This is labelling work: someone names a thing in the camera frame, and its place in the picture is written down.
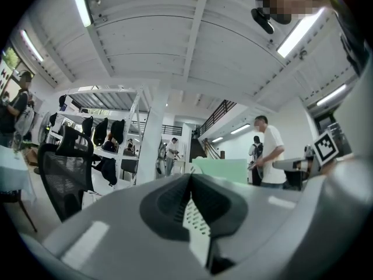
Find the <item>office chair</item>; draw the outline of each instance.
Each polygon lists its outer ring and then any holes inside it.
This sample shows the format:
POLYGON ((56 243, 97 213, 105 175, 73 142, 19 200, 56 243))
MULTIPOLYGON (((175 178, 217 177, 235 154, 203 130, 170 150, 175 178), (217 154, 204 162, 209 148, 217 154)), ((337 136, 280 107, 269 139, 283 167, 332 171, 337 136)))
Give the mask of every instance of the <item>office chair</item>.
POLYGON ((92 154, 90 138, 66 125, 59 145, 38 150, 40 176, 61 221, 81 210, 84 191, 93 191, 92 154))
MULTIPOLYGON (((135 157, 135 154, 133 154, 129 150, 125 150, 123 152, 123 155, 135 157)), ((133 177, 134 174, 136 173, 137 165, 138 165, 137 160, 122 160, 121 169, 123 170, 123 179, 124 179, 124 171, 132 173, 132 177, 133 177)))

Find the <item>stair railing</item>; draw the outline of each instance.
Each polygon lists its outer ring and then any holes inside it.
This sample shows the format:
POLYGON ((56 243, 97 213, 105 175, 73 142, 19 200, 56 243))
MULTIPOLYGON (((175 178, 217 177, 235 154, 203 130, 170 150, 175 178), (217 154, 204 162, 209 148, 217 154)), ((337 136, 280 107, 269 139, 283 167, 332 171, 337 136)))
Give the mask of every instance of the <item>stair railing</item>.
POLYGON ((219 156, 219 154, 215 150, 214 146, 212 146, 207 139, 205 139, 203 142, 205 144, 205 154, 206 154, 206 156, 210 155, 210 157, 215 159, 215 160, 221 159, 221 157, 219 156))

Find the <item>column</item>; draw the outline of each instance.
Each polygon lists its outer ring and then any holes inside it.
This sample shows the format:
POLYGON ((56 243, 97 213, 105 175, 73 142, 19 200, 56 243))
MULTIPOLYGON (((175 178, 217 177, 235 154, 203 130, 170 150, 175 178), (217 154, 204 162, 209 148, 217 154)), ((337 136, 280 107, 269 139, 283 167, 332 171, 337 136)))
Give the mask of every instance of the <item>column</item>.
POLYGON ((136 185, 148 183, 156 178, 156 160, 161 142, 164 110, 171 90, 171 78, 161 80, 154 94, 142 138, 136 185))

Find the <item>hand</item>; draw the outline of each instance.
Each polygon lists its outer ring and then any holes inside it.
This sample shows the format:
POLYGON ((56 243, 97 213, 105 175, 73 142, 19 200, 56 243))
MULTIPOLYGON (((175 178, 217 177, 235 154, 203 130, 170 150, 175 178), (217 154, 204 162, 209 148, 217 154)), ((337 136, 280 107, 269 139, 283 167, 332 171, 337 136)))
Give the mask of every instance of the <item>hand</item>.
POLYGON ((258 167, 262 167, 264 165, 264 161, 263 161, 262 157, 260 157, 258 160, 256 160, 256 165, 258 167))

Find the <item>chair leg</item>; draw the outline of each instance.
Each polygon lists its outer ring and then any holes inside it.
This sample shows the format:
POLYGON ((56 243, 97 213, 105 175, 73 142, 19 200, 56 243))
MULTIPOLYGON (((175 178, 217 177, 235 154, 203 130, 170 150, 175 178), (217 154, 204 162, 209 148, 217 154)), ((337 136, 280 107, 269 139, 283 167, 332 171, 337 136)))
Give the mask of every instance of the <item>chair leg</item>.
POLYGON ((27 217, 28 220, 30 221, 30 223, 31 223, 31 225, 32 225, 32 227, 33 227, 33 229, 34 229, 34 231, 37 232, 37 229, 35 228, 35 225, 34 225, 33 221, 31 220, 29 214, 27 213, 27 211, 26 211, 26 209, 25 209, 25 207, 24 207, 24 205, 23 205, 23 202, 22 202, 22 200, 21 200, 21 190, 18 191, 18 203, 19 203, 21 209, 23 210, 24 214, 26 215, 26 217, 27 217))

